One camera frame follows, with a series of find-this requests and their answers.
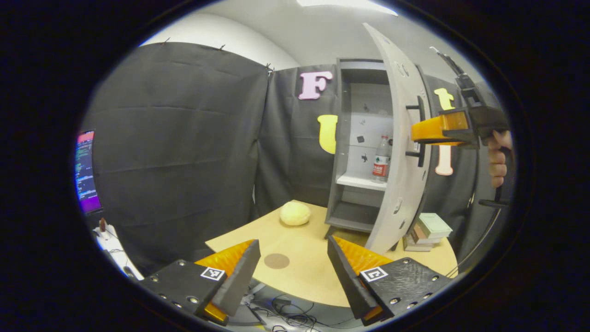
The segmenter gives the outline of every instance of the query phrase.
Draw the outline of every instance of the red bottle label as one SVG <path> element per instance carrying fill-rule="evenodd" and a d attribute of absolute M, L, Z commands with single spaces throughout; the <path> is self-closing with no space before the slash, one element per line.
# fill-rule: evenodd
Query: red bottle label
<path fill-rule="evenodd" d="M 384 177 L 387 175 L 389 157 L 376 155 L 373 163 L 373 175 Z"/>

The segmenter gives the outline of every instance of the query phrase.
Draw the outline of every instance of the yellow ball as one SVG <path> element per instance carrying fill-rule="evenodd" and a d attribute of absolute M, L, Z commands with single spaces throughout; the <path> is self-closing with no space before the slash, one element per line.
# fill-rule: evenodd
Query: yellow ball
<path fill-rule="evenodd" d="M 309 221 L 312 211 L 305 204 L 290 201 L 281 208 L 280 218 L 289 226 L 300 226 Z"/>

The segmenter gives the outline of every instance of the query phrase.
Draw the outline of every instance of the ceiling light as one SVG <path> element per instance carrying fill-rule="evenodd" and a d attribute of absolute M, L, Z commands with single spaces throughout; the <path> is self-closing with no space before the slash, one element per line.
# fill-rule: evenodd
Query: ceiling light
<path fill-rule="evenodd" d="M 383 12 L 389 15 L 398 16 L 396 12 L 384 6 L 374 4 L 367 0 L 297 0 L 297 2 L 303 7 L 311 6 L 343 6 L 361 9 L 371 9 L 379 12 Z"/>

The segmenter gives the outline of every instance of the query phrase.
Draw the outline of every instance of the monitor screen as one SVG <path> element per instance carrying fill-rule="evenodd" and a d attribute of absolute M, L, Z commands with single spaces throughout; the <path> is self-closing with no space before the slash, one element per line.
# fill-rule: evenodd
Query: monitor screen
<path fill-rule="evenodd" d="M 92 143 L 94 131 L 87 131 L 78 136 L 76 144 L 76 190 L 80 208 L 84 214 L 90 214 L 102 209 L 99 196 L 94 184 L 92 170 Z"/>

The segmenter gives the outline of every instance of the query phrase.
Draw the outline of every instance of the ceiling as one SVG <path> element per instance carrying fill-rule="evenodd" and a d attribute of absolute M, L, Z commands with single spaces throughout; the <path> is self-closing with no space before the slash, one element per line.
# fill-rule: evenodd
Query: ceiling
<path fill-rule="evenodd" d="M 367 22 L 391 39 L 424 73 L 453 81 L 453 71 L 429 49 L 451 56 L 474 81 L 482 80 L 468 61 L 429 29 L 404 16 L 342 6 L 302 7 L 296 0 L 223 0 L 199 12 L 244 24 L 289 53 L 302 66 L 335 63 L 337 57 L 381 58 L 362 26 Z"/>

